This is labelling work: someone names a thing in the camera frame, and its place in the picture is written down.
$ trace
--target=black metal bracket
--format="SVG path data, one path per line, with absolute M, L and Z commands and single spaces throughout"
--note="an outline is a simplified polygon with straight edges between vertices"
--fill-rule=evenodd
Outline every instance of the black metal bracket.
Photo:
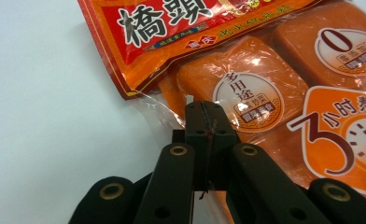
M 154 172 L 136 183 L 97 182 L 70 223 L 191 223 L 193 192 L 226 190 L 235 223 L 366 223 L 366 199 L 327 178 L 301 189 L 260 147 L 240 143 L 221 106 L 186 106 Z

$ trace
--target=snack package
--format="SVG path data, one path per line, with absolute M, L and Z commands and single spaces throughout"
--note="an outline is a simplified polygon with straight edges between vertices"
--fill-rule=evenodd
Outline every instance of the snack package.
M 148 93 L 171 63 L 319 0 L 78 0 L 124 99 Z
M 159 87 L 183 127 L 187 98 L 216 102 L 296 184 L 329 177 L 366 197 L 366 14 L 354 4 L 289 14 L 167 74 Z

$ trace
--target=printed label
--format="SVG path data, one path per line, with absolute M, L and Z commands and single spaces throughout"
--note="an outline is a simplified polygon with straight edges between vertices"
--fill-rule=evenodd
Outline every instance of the printed label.
M 366 75 L 366 33 L 324 28 L 315 44 L 317 57 L 334 72 L 347 76 Z
M 270 130 L 283 116 L 281 93 L 256 74 L 225 74 L 214 89 L 213 101 L 223 106 L 232 126 L 243 132 Z
M 303 115 L 288 123 L 302 129 L 307 167 L 366 193 L 366 91 L 311 88 Z

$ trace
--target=white surface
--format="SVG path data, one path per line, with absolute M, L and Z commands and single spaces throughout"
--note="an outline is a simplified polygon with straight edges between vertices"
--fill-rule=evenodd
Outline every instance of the white surface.
M 0 223 L 67 223 L 96 181 L 151 172 L 159 138 L 120 98 L 77 1 L 0 1 Z

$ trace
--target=white table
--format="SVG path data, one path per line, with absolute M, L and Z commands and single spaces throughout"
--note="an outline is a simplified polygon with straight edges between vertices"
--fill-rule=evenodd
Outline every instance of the white table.
M 155 124 L 117 93 L 77 1 L 0 1 L 0 223 L 66 223 L 96 181 L 147 175 L 168 143 Z

